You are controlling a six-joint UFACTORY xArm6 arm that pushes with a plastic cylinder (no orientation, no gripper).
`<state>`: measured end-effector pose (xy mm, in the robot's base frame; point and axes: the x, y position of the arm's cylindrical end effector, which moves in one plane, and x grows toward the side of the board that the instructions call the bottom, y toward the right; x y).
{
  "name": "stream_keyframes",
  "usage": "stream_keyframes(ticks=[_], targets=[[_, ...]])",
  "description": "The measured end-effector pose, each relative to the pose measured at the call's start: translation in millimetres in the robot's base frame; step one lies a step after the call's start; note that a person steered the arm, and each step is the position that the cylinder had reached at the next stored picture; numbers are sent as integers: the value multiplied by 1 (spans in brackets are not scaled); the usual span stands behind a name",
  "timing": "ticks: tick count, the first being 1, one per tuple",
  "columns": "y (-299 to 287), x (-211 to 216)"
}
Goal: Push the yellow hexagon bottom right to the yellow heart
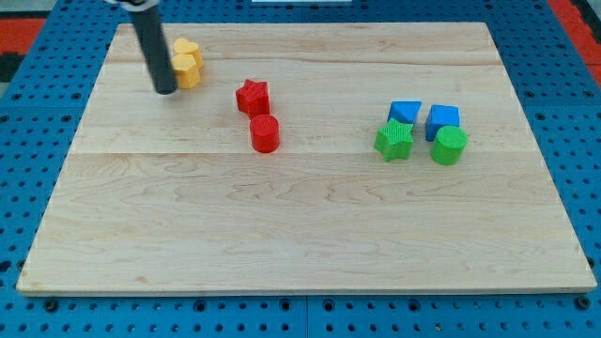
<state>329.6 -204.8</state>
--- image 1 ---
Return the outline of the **white rod mount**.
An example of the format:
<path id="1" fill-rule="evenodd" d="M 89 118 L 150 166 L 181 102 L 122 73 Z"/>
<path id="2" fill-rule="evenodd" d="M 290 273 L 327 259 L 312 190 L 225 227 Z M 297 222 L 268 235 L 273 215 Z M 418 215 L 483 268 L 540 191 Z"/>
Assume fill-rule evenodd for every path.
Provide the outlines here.
<path id="1" fill-rule="evenodd" d="M 122 8 L 153 8 L 159 0 L 105 0 L 109 4 L 119 5 Z"/>

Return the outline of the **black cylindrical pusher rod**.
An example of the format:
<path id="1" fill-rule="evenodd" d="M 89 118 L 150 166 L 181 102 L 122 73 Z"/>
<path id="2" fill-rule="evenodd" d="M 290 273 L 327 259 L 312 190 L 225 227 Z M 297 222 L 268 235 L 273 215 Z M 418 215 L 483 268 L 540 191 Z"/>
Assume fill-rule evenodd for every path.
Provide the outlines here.
<path id="1" fill-rule="evenodd" d="M 157 4 L 128 4 L 134 30 L 155 91 L 169 95 L 178 89 L 177 79 Z"/>

